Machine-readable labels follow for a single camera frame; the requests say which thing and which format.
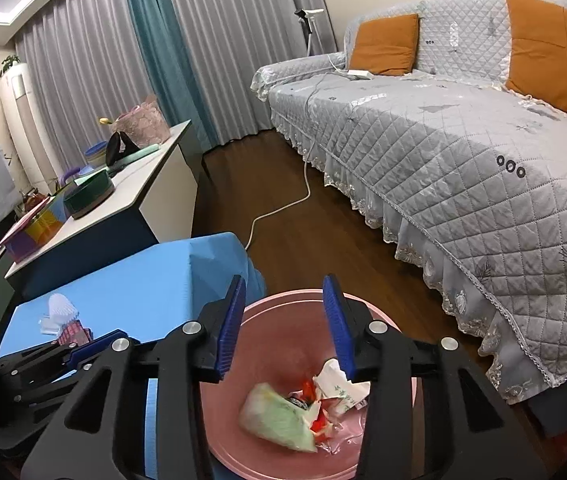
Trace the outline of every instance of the green cloth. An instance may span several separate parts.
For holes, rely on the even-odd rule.
[[[150,83],[170,126],[192,120],[200,146],[181,145],[186,158],[218,146],[218,135],[201,95],[172,0],[128,0]]]

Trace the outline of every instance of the green bowl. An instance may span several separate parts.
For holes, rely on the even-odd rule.
[[[107,171],[99,171],[76,189],[65,195],[63,204],[77,220],[85,216],[114,192],[114,184]]]

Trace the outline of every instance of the power strip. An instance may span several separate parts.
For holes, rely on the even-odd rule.
[[[348,75],[352,75],[357,79],[372,79],[374,75],[367,70],[348,70]]]

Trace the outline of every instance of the trash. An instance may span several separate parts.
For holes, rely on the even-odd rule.
[[[260,438],[304,452],[318,447],[333,454],[344,443],[362,438],[365,410],[344,415],[367,405],[370,383],[352,384],[339,362],[329,359],[319,375],[301,386],[284,398],[269,384],[257,384],[247,396],[239,424]]]
[[[339,368],[339,362],[336,359],[326,361],[323,370],[314,378],[314,381],[321,390],[322,398],[342,399],[333,408],[337,417],[342,416],[370,395],[370,383],[352,384]]]
[[[92,330],[84,328],[81,322],[75,319],[63,326],[63,330],[59,333],[57,341],[60,345],[76,343],[78,346],[83,346],[93,339]]]
[[[280,446],[316,453],[315,437],[303,418],[304,412],[262,383],[247,395],[239,424],[249,433]]]
[[[52,294],[48,299],[48,313],[39,319],[41,333],[56,336],[78,315],[78,310],[68,298],[63,294]]]

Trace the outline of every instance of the white cable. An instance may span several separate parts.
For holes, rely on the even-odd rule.
[[[332,61],[332,58],[330,57],[330,55],[327,55],[327,60],[330,62],[330,64],[332,65],[332,67],[337,70],[337,72],[339,72],[340,74],[345,73],[345,70],[343,68],[337,68],[337,66],[334,64],[334,62]]]
[[[310,148],[310,151],[308,152],[308,158],[306,160],[304,160],[304,162],[303,162],[303,178],[306,181],[306,189],[308,190],[308,194],[305,196],[305,198],[302,198],[301,200],[297,200],[297,202],[292,202],[291,204],[280,207],[276,211],[272,211],[268,214],[261,215],[261,216],[258,216],[257,218],[255,218],[252,221],[252,229],[250,229],[250,238],[248,239],[247,244],[246,244],[246,251],[250,248],[250,245],[252,245],[252,237],[254,237],[254,225],[257,222],[259,222],[260,220],[262,220],[264,218],[268,218],[268,216],[272,216],[272,215],[275,215],[277,213],[280,213],[284,209],[287,209],[287,208],[292,207],[294,205],[300,204],[301,202],[305,202],[308,198],[310,198],[310,195],[312,195],[312,192],[310,190],[310,183],[308,182],[308,160],[310,160],[310,155],[312,154],[312,150],[314,149],[316,142],[317,142],[317,139],[314,138],[314,140],[312,141],[312,147]]]

